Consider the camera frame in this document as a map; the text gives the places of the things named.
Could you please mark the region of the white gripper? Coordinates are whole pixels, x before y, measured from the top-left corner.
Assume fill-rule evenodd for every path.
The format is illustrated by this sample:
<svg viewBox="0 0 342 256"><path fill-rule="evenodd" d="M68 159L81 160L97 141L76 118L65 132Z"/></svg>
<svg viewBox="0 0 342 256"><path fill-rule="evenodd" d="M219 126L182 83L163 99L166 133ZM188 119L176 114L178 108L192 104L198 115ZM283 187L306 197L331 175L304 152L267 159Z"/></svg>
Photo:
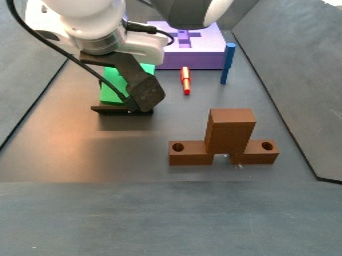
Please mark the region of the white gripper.
<svg viewBox="0 0 342 256"><path fill-rule="evenodd" d="M140 63L163 63L168 39L127 29L124 0L27 0L25 23L72 53L121 52Z"/></svg>

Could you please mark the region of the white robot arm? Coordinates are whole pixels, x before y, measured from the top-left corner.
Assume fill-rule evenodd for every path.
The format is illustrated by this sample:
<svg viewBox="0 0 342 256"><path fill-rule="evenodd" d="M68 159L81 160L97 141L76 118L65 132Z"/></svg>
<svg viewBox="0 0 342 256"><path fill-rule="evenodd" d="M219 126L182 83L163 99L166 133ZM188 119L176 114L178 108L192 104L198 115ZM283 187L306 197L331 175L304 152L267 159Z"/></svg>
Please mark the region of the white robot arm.
<svg viewBox="0 0 342 256"><path fill-rule="evenodd" d="M91 55L121 52L137 62L159 65L167 37L133 32L156 15L172 28L208 27L234 0L27 0L27 25L63 49Z"/></svg>

